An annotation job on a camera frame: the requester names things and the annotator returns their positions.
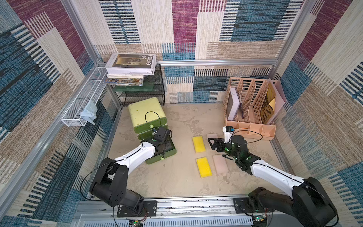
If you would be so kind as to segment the green bottom drawer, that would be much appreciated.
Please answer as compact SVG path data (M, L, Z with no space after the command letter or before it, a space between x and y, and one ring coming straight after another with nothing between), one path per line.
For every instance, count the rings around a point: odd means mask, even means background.
M153 164L155 162L164 160L170 156L173 156L177 153L177 150L174 146L174 143L171 139L168 139L164 143L158 143L156 146L155 154L146 160L148 165Z

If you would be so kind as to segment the pink sponge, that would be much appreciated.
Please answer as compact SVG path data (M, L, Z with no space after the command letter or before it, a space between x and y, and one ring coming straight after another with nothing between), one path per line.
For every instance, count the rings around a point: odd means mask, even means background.
M226 174L229 172L226 159L222 155L214 155L213 162L215 165L216 173L217 174Z
M207 138L212 138L212 139L218 139L218 135L216 133L210 133L210 134L207 134Z

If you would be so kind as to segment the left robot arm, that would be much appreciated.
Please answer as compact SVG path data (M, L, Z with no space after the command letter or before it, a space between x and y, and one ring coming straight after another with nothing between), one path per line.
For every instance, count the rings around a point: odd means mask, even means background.
M173 133L163 126L140 142L140 145L117 159L105 158L96 168L89 192L109 206L121 208L119 217L146 214L151 209L144 204L144 197L127 189L129 174L142 163L148 165L176 154Z

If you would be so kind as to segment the green three-drawer cabinet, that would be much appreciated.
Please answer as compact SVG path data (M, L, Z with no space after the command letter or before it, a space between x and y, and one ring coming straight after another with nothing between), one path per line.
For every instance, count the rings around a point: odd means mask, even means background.
M156 97L130 104L128 106L128 110L129 110L131 119L136 118L136 117L145 117L145 119L146 119L148 114L149 114L149 116L151 116L151 114L155 114L158 117L166 117L166 115ZM162 127L168 129L167 124L163 125Z

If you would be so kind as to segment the yellow sponge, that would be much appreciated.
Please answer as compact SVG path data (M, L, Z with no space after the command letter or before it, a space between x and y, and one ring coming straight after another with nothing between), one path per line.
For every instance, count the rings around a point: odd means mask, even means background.
M196 159L196 163L201 178L212 176L212 171L206 157Z
M201 153L206 151L202 136L192 137L192 141L196 153Z

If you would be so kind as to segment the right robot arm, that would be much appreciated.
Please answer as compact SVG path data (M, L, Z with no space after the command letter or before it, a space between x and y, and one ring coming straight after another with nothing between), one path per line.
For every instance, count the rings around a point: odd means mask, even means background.
M234 200L236 212L279 211L297 219L304 227L326 227L334 218L339 218L336 207L318 180L294 176L270 165L249 152L243 136L209 138L208 142L212 150L234 161L242 171L283 191L279 194L258 187L247 198Z

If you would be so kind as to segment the green drawer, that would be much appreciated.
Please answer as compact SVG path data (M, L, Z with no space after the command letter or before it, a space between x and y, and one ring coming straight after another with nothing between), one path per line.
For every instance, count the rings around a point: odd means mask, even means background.
M171 139L168 139L164 143L158 143L156 146L155 154L146 160L148 165L153 164L155 162L164 160L170 156L173 156L177 153L177 150L174 146L174 143Z
M155 132L150 129L148 131L145 131L145 132L142 132L140 134L137 135L138 139L141 141L141 140L148 140L150 138L153 138L154 137L154 134Z
M152 129L151 126L156 128L167 124L166 117L158 117L155 114L151 114L151 116L149 116L148 114L146 119L145 117L136 117L132 118L131 120L133 124L133 129L137 134Z

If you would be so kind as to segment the green top drawer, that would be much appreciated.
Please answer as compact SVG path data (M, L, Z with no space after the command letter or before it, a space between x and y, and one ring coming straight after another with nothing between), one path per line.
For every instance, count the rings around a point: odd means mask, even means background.
M167 124L166 117L158 117L155 114L151 114L151 116L149 116L148 114L146 119L145 117L136 117L132 118L131 120L133 124L133 129L137 134L152 129L151 126L156 128Z

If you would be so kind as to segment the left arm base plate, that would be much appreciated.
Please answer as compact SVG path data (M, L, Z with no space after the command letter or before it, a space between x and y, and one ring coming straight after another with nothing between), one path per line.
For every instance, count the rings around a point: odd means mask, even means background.
M118 206L116 216L118 218L155 217L157 215L157 207L157 200L146 200L135 211L126 206Z

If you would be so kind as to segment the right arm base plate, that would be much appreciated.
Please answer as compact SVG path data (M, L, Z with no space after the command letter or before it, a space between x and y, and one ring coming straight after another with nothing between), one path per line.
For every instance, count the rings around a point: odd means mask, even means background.
M263 204L261 200L257 198L233 198L233 205L235 208L235 212L238 214L245 213L248 215L252 215L264 212L272 213L275 211L275 209L268 207L266 204Z

